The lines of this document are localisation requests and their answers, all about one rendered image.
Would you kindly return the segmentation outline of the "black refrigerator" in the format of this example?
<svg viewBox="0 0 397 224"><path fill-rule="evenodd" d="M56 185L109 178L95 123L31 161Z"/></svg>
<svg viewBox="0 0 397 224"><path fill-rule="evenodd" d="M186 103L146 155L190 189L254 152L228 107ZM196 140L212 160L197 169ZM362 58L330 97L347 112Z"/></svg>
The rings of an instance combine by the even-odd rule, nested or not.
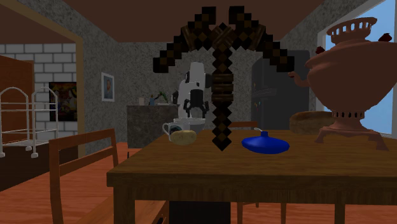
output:
<svg viewBox="0 0 397 224"><path fill-rule="evenodd" d="M309 88L299 87L287 73L278 73L268 59L252 66L251 119L265 130L288 130L289 119L309 109Z"/></svg>

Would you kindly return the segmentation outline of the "copper samovar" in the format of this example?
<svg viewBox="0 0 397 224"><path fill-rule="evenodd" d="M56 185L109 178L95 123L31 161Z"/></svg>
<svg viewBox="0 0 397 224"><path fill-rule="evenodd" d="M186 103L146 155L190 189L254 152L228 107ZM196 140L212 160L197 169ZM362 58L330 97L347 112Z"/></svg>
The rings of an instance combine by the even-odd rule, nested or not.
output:
<svg viewBox="0 0 397 224"><path fill-rule="evenodd" d="M310 87L320 102L331 110L335 122L320 129L316 141L322 143L330 133L345 137L367 136L377 150L387 146L380 133L362 126L365 111L377 105L397 83L397 43L385 33L369 41L374 17L342 22L328 29L334 47L310 58L306 80L295 72L299 87Z"/></svg>

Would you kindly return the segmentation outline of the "blue flat flask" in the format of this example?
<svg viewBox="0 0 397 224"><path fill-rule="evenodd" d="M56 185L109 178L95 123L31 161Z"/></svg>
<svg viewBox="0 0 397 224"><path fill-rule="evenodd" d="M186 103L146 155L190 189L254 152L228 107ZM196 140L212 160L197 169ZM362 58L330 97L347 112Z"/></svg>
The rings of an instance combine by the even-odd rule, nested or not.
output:
<svg viewBox="0 0 397 224"><path fill-rule="evenodd" d="M267 131L261 131L259 136L247 137L242 140L242 146L255 153L278 154L289 150L289 143L270 137Z"/></svg>

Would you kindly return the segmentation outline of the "potato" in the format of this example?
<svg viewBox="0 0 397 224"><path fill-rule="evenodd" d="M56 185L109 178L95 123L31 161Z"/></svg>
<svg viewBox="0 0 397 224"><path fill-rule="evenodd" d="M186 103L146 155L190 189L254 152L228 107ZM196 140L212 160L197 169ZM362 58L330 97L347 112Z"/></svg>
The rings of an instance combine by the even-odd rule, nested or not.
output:
<svg viewBox="0 0 397 224"><path fill-rule="evenodd" d="M193 130L179 130L170 135L170 139L177 145L188 145L195 142L197 134Z"/></svg>

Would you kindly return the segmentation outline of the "white printed mug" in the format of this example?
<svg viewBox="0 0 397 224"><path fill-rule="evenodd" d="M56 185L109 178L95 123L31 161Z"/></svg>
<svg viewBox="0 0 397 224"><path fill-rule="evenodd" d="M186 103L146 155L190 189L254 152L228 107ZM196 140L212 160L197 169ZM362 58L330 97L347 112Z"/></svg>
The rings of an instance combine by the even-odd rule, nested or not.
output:
<svg viewBox="0 0 397 224"><path fill-rule="evenodd" d="M171 134L180 130L188 130L188 124L182 122L170 122L164 123L162 125L162 130L165 134L168 135L169 140L171 141Z"/></svg>

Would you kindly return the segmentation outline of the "small framed portrait picture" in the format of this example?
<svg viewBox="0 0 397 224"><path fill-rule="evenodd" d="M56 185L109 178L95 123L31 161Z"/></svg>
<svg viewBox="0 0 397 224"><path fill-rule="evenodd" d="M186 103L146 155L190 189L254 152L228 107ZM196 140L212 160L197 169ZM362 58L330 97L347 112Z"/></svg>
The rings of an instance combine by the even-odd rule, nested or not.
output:
<svg viewBox="0 0 397 224"><path fill-rule="evenodd" d="M101 94L102 101L114 102L115 101L114 76L102 72L101 87L102 87L102 94Z"/></svg>

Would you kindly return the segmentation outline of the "orange wooden cupboard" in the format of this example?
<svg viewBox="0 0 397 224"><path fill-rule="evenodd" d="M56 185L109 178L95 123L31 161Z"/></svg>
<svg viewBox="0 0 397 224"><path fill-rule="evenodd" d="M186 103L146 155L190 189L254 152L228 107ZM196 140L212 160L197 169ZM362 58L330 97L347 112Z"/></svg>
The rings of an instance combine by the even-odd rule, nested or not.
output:
<svg viewBox="0 0 397 224"><path fill-rule="evenodd" d="M32 61L22 61L0 55L0 92L9 87L17 87L23 91L31 102L34 91L34 67ZM17 102L18 104L3 104L1 109L18 109L16 112L1 112L2 131L20 130L3 133L3 143L27 139L23 134L27 128L25 95L17 89L9 89L1 95L1 102Z"/></svg>

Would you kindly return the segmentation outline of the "colourful wall painting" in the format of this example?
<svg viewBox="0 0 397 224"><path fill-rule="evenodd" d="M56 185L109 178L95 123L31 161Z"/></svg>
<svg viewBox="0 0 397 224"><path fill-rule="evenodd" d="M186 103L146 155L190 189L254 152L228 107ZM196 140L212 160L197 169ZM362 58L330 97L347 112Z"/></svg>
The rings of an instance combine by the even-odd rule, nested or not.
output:
<svg viewBox="0 0 397 224"><path fill-rule="evenodd" d="M58 100L58 121L76 122L77 88L76 82L49 82L49 88Z"/></svg>

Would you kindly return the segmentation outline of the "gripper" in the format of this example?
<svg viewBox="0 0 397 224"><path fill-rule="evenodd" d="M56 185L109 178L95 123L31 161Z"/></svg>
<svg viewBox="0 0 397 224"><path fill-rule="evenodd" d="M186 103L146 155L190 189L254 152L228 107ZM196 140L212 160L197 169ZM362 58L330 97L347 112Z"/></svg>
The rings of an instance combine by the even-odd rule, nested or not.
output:
<svg viewBox="0 0 397 224"><path fill-rule="evenodd" d="M204 93L201 89L193 89L190 91L190 99L185 99L183 109L185 110L187 117L190 118L191 108L201 108L202 116L205 117L208 112L208 102L203 101Z"/></svg>

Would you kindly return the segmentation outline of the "brown bread loaf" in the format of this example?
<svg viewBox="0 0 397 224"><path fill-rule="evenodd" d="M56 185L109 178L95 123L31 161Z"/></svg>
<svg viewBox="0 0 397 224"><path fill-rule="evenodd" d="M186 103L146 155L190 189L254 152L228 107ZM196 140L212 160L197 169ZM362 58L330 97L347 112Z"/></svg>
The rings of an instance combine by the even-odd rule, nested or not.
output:
<svg viewBox="0 0 397 224"><path fill-rule="evenodd" d="M335 118L327 111L302 111L289 119L289 129L295 134L318 135L319 129L332 125Z"/></svg>

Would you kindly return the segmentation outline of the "dark stone counter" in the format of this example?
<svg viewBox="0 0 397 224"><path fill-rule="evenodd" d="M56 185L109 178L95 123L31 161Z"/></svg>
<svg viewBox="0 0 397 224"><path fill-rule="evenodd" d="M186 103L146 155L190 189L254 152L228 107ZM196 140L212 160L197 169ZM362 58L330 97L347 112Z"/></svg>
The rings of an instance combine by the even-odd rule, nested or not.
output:
<svg viewBox="0 0 397 224"><path fill-rule="evenodd" d="M162 125L172 122L178 116L175 104L160 101L150 106L150 97L139 96L127 105L127 145L129 148L143 148L164 134Z"/></svg>

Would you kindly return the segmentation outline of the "grey bowl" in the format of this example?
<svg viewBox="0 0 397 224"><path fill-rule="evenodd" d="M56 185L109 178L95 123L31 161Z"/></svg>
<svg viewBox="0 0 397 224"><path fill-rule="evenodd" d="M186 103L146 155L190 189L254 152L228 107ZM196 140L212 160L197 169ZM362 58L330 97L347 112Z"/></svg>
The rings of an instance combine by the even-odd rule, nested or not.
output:
<svg viewBox="0 0 397 224"><path fill-rule="evenodd" d="M205 118L175 118L174 123L182 130L193 130L198 134L204 128Z"/></svg>

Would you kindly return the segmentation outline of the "dark blocky pickaxe figure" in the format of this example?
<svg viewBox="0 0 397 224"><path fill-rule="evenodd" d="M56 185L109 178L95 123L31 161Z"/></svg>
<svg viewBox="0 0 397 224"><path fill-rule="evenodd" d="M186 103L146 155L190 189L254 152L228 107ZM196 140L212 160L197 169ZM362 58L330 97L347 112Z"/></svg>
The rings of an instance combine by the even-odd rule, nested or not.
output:
<svg viewBox="0 0 397 224"><path fill-rule="evenodd" d="M154 73L168 73L169 67L175 65L175 60L182 58L183 52L191 52L205 48L213 48L215 61L212 65L215 71L209 75L211 87L211 101L216 109L212 112L216 118L212 121L215 135L212 142L223 151L232 141L228 138L232 123L228 117L231 114L229 106L233 101L233 74L229 67L232 65L231 48L238 50L252 50L263 53L263 58L276 66L278 72L291 72L295 68L295 59L288 55L286 49L280 47L273 36L266 33L266 27L253 20L250 13L244 11L243 6L231 6L228 11L228 23L216 25L216 7L204 6L202 13L195 15L193 22L181 28L181 34L174 36L174 41L167 44L167 49L160 52L159 57L153 59Z"/></svg>

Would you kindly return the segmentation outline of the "wooden table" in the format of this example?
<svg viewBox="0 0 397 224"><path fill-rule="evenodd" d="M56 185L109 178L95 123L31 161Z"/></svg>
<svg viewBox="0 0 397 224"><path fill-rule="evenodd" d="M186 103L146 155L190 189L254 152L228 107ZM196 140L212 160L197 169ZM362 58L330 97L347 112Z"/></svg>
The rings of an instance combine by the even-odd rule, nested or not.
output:
<svg viewBox="0 0 397 224"><path fill-rule="evenodd" d="M272 130L289 143L275 155L254 153L241 142L254 130L234 130L219 150L203 130L189 146L161 136L111 169L114 224L135 224L137 200L332 204L335 224L348 204L397 205L397 139L378 150L366 137L314 136Z"/></svg>

